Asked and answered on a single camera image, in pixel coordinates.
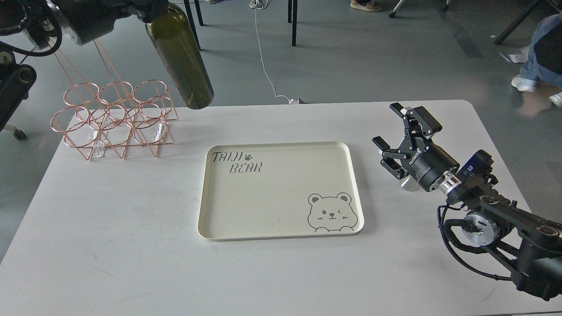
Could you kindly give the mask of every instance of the jeans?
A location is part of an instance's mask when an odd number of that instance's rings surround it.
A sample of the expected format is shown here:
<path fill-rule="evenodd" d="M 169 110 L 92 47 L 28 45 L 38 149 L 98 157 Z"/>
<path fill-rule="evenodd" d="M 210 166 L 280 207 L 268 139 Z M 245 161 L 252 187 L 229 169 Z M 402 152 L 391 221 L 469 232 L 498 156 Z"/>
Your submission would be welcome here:
<path fill-rule="evenodd" d="M 521 78 L 533 81 L 541 79 L 544 82 L 548 82 L 562 88 L 562 75 L 552 72 L 539 65 L 534 54 L 534 45 L 538 42 L 538 40 L 561 22 L 562 20 L 558 17 L 558 14 L 556 14 L 549 16 L 538 23 L 537 30 L 534 32 L 533 38 L 531 39 L 529 60 L 519 70 Z"/>

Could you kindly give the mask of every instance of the bottle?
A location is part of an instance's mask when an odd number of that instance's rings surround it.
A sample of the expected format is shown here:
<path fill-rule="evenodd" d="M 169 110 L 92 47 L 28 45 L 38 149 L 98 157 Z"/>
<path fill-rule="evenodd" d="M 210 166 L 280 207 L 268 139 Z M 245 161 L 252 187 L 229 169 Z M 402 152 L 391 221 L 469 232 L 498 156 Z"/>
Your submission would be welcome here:
<path fill-rule="evenodd" d="M 190 109 L 202 109 L 213 99 L 209 75 L 185 13 L 169 3 L 164 13 L 146 31 L 166 70 Z"/>

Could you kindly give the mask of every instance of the gray floor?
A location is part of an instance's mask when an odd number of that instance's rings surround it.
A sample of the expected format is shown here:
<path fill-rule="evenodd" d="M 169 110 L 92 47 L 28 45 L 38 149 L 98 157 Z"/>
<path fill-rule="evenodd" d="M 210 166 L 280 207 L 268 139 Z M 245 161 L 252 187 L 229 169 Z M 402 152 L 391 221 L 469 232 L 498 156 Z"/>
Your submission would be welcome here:
<path fill-rule="evenodd" d="M 560 90 L 543 84 L 534 94 L 518 92 L 510 82 L 520 64 L 499 55 L 528 45 L 537 23 L 556 12 L 540 5 L 496 46 L 492 36 L 530 1 L 455 0 L 442 12 L 439 1 L 409 0 L 393 20 L 388 12 L 397 0 L 382 2 L 383 12 L 367 13 L 351 9 L 349 0 L 301 1 L 297 47 L 291 47 L 286 1 L 271 0 L 267 9 L 258 11 L 264 61 L 277 92 L 308 103 L 467 100 L 532 211 L 562 222 L 562 110 L 548 100 Z M 287 103 L 275 98 L 262 72 L 254 11 L 248 3 L 201 4 L 206 26 L 197 26 L 197 32 L 215 90 L 212 106 Z M 30 48 L 21 34 L 3 40 Z M 125 80 L 170 82 L 136 18 L 118 21 L 100 41 Z M 66 40 L 62 50 L 87 81 L 110 81 L 91 44 L 79 47 Z M 61 139 L 50 130 L 49 120 L 64 108 L 62 94 L 70 86 L 54 57 L 30 57 L 26 63 L 39 79 L 10 124 L 28 139 L 17 141 L 8 131 L 0 133 L 0 258 Z M 175 91 L 173 97 L 180 100 Z"/>

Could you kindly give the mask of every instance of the white table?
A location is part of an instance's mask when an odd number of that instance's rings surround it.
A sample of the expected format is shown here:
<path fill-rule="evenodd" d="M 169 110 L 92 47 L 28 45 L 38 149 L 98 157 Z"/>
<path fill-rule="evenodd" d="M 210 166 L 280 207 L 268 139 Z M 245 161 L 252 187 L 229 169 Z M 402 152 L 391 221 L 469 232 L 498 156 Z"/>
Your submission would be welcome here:
<path fill-rule="evenodd" d="M 178 109 L 176 144 L 154 158 L 85 161 L 61 145 L 0 265 L 0 315 L 489 315 L 562 310 L 511 282 L 468 271 L 437 229 L 439 192 L 411 193 L 379 165 L 374 136 L 396 147 L 391 102 Z M 433 140 L 461 165 L 495 160 L 496 188 L 527 205 L 471 104 L 425 106 Z M 355 236 L 209 242 L 197 233 L 206 152 L 214 145 L 342 141 L 365 214 Z M 461 254 L 509 275 L 487 255 Z"/>

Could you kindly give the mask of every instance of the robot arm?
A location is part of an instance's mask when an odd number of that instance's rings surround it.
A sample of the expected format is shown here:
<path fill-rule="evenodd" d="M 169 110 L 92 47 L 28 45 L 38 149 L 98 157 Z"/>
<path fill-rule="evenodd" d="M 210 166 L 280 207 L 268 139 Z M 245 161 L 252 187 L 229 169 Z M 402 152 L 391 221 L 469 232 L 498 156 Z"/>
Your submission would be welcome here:
<path fill-rule="evenodd" d="M 117 19 L 132 14 L 150 23 L 158 18 L 167 0 L 0 0 L 0 36 L 24 32 L 36 48 L 26 51 L 0 42 L 0 130 L 6 125 L 37 74 L 29 65 L 16 62 L 14 52 L 25 56 L 48 56 L 58 50 L 62 33 L 83 45 L 113 30 Z"/>
<path fill-rule="evenodd" d="M 447 196 L 447 205 L 438 209 L 439 229 L 455 259 L 483 276 L 512 281 L 517 290 L 546 301 L 562 294 L 562 224 L 518 209 L 516 201 L 493 189 L 498 181 L 491 173 L 493 160 L 485 151 L 476 152 L 459 169 L 459 164 L 431 140 L 442 127 L 424 107 L 405 109 L 393 103 L 391 109 L 402 117 L 404 140 L 398 149 L 392 149 L 381 137 L 373 138 L 382 155 L 380 163 L 397 179 L 408 177 L 427 192 L 438 188 Z M 468 209 L 464 219 L 445 220 L 446 210 L 458 203 Z M 460 242 L 452 230 L 455 226 L 461 227 L 475 246 Z M 518 249 L 502 241 L 514 228 L 522 238 Z M 509 270 L 510 277 L 470 267 L 451 245 L 461 251 L 490 254 Z"/>

